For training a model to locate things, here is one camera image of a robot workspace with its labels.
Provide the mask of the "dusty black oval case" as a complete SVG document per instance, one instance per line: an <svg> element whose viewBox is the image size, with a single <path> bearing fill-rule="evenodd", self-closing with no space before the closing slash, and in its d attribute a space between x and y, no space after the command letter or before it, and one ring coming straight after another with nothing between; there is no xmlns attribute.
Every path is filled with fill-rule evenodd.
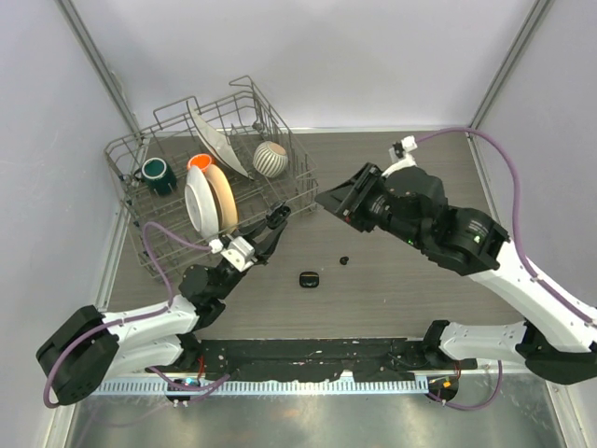
<svg viewBox="0 0 597 448"><path fill-rule="evenodd" d="M273 204L266 213L266 225L270 230L277 229L282 226L291 214L291 208L285 204L285 201L280 201Z"/></svg>

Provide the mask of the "glossy black charging case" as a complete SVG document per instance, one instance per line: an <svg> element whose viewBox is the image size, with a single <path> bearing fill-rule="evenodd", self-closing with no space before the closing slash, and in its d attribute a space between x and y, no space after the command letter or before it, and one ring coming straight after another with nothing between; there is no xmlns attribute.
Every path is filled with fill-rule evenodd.
<svg viewBox="0 0 597 448"><path fill-rule="evenodd" d="M316 272L303 272L299 275L298 283L303 288L316 288L320 284L320 276Z"/></svg>

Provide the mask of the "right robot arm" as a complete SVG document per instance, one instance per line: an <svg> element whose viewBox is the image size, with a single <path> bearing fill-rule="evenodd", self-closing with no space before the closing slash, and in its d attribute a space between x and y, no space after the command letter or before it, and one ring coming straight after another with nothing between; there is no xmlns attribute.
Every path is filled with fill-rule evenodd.
<svg viewBox="0 0 597 448"><path fill-rule="evenodd" d="M357 231L379 228L394 235L438 267L488 288L523 316L498 326L433 321L421 346L429 367L486 358L521 364L559 385L595 378L595 328L553 297L562 287L544 289L532 277L501 225L480 210L449 205L438 177L417 166L383 172L367 163L315 200Z"/></svg>

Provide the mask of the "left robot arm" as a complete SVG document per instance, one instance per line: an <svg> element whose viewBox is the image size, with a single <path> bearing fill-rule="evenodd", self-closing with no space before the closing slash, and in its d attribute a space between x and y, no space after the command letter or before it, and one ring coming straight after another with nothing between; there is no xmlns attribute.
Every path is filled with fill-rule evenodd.
<svg viewBox="0 0 597 448"><path fill-rule="evenodd" d="M215 267L187 268L167 301L120 313L87 305L76 310L37 350L47 380L43 402L49 409L77 403L102 381L158 366L191 371L199 359L194 333L212 325L224 303L258 265L273 255L287 220L277 214L236 230Z"/></svg>

